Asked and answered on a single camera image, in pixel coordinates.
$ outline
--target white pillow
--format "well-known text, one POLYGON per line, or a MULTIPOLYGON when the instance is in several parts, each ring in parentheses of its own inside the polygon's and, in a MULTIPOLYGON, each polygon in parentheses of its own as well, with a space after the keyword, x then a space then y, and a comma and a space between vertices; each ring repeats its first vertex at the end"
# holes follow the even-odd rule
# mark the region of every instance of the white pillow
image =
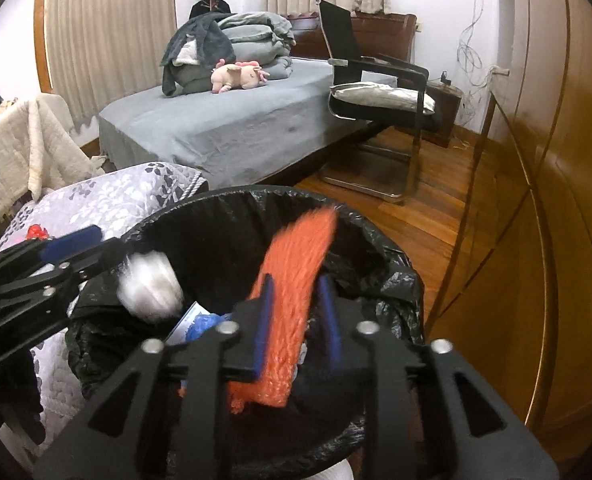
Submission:
MULTIPOLYGON (((418 92, 416 90, 392 88, 389 85, 370 81, 332 86, 331 91, 333 97, 346 103, 394 108, 395 110, 407 110, 409 112, 415 112, 418 101, 418 92)), ((423 114, 431 115, 434 113, 435 107, 436 101, 425 94, 423 114)))

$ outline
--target wooden wardrobe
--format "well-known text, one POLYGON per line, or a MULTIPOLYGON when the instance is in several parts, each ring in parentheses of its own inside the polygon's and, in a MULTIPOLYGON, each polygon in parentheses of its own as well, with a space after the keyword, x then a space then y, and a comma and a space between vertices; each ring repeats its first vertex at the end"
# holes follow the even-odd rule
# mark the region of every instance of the wooden wardrobe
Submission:
POLYGON ((428 339, 447 338, 562 469, 592 441, 592 6, 515 0, 428 339))

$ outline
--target gray bed sheet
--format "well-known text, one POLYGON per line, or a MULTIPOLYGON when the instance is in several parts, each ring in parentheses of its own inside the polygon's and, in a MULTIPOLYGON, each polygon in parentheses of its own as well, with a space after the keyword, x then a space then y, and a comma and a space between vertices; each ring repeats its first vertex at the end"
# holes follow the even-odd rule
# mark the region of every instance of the gray bed sheet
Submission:
MULTIPOLYGON (((120 170, 171 162, 201 170, 210 189, 254 184, 364 126, 327 108, 332 67, 294 59, 290 78, 252 90, 165 97, 160 87, 100 113, 100 148, 120 170)), ((392 76, 363 80, 396 86, 392 76)))

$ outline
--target metal screw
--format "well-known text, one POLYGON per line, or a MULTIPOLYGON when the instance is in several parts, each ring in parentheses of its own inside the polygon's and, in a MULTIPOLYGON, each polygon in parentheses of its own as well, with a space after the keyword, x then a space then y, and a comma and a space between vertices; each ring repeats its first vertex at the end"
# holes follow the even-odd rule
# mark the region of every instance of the metal screw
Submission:
POLYGON ((165 343, 160 339, 147 339, 140 348, 148 354, 159 354, 165 349, 165 343))
POLYGON ((437 354, 448 354, 454 350, 454 345, 447 339, 435 339, 431 342, 431 349, 437 354))
POLYGON ((232 335, 238 332, 239 328, 240 327, 238 326, 238 323, 236 321, 223 321, 216 327, 216 330, 218 331, 218 333, 224 335, 232 335))
POLYGON ((375 321, 361 321, 356 325, 356 330, 362 335, 373 335, 380 330, 380 325, 375 321))

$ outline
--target stack of bedding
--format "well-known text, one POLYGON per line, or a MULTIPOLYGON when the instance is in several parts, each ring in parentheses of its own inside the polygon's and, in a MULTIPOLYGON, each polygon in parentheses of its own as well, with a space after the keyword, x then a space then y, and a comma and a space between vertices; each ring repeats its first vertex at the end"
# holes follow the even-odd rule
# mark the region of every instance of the stack of bedding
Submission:
POLYGON ((174 94, 176 83, 182 94, 210 91, 211 72, 220 59, 257 61, 268 79, 288 78, 295 44, 289 20, 272 12, 197 16, 179 28, 167 46, 161 61, 163 93, 174 94))

